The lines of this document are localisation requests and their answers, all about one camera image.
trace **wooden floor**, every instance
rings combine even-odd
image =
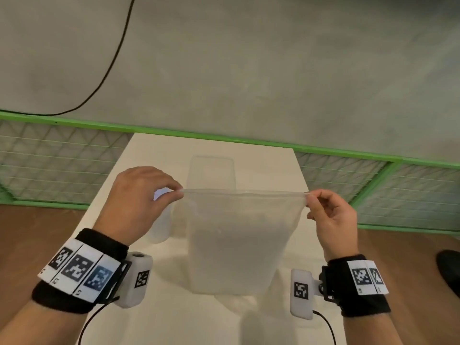
[[[36,274],[77,226],[82,211],[0,206],[0,329],[29,299]],[[361,230],[360,250],[390,290],[392,318],[405,345],[454,345],[460,299],[441,279],[435,255],[460,251],[445,235]]]

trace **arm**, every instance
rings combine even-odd
[[[164,187],[174,191],[152,201],[154,192]],[[116,178],[93,229],[129,246],[150,229],[167,205],[182,198],[181,188],[154,167],[130,168]],[[49,309],[31,300],[3,328],[0,344],[73,344],[86,316]]]
[[[356,211],[329,190],[310,191],[308,219],[316,221],[316,234],[326,261],[359,254]],[[348,345],[402,345],[388,314],[344,317]]]

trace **qr code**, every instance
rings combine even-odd
[[[150,270],[146,270],[138,273],[138,277],[136,278],[136,284],[134,288],[142,287],[147,284],[147,280],[149,279],[149,272]]]
[[[64,261],[73,253],[74,251],[67,247],[62,247],[61,250],[54,256],[53,259],[48,263],[50,267],[57,270]]]
[[[109,269],[100,265],[96,266],[83,285],[100,292],[105,287],[112,274],[113,272]]]
[[[372,276],[374,277],[375,284],[384,284],[382,276],[380,276],[379,271],[376,268],[369,268]]]
[[[351,269],[353,273],[353,278],[355,279],[355,282],[357,285],[366,285],[366,284],[372,284],[371,278],[368,274],[367,269]]]
[[[85,273],[92,267],[94,262],[77,254],[62,270],[62,274],[79,282]]]
[[[308,299],[308,284],[294,282],[294,296],[297,298]]]

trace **black wristband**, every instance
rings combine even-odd
[[[128,254],[128,246],[91,229],[83,229],[76,239],[118,261],[125,259]],[[109,281],[106,288],[111,288],[114,283],[115,281]],[[89,313],[96,305],[66,294],[43,281],[40,281],[32,291],[32,300],[50,309],[76,314]]]
[[[359,295],[347,261],[366,260],[362,254],[353,255],[328,262],[326,278],[334,300],[340,306],[343,317],[369,316],[391,311],[382,294]]]

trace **black cable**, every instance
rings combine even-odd
[[[334,340],[334,345],[337,345],[337,343],[335,342],[334,331],[332,330],[332,327],[331,327],[331,324],[329,323],[329,321],[328,321],[323,315],[321,315],[321,313],[319,313],[318,311],[313,310],[313,313],[314,313],[315,315],[318,315],[318,316],[322,317],[322,319],[324,319],[324,320],[326,321],[326,323],[327,323],[328,326],[329,326],[329,329],[331,330],[332,339]]]
[[[58,115],[64,115],[66,113],[70,113],[72,111],[75,111],[75,110],[81,108],[83,105],[85,105],[96,94],[96,92],[99,91],[99,88],[101,88],[101,86],[104,83],[105,79],[110,74],[110,71],[112,70],[113,65],[115,64],[115,61],[116,61],[116,59],[118,57],[118,53],[120,52],[121,46],[123,45],[123,42],[125,40],[125,35],[126,35],[126,31],[128,30],[129,19],[131,18],[131,12],[132,12],[132,7],[134,6],[134,1],[135,0],[131,0],[131,3],[129,4],[129,10],[128,10],[128,15],[126,16],[126,22],[125,22],[125,27],[123,29],[123,34],[121,35],[120,43],[118,43],[118,47],[117,47],[117,49],[115,51],[115,55],[114,55],[114,57],[112,59],[112,62],[109,65],[109,68],[107,69],[107,72],[105,73],[104,77],[102,78],[102,81],[99,83],[99,85],[96,87],[96,89],[81,104],[79,104],[77,107],[75,107],[73,109],[62,111],[61,113],[57,113],[57,114],[33,114],[33,113],[21,113],[19,111],[13,111],[13,110],[4,110],[4,109],[1,109],[1,110],[4,111],[4,112],[7,112],[7,113],[18,114],[18,115],[58,116]]]
[[[83,332],[85,331],[86,327],[88,327],[89,322],[91,322],[91,320],[92,320],[98,313],[100,313],[106,306],[110,305],[110,304],[113,303],[114,301],[117,301],[119,298],[120,298],[120,297],[116,297],[116,298],[112,299],[110,302],[108,302],[107,304],[102,305],[102,307],[100,307],[95,313],[93,313],[93,314],[91,315],[91,317],[90,317],[89,320],[85,323],[85,325],[83,326],[83,329],[81,330],[80,336],[78,337],[78,345],[81,345],[81,338],[83,338]]]

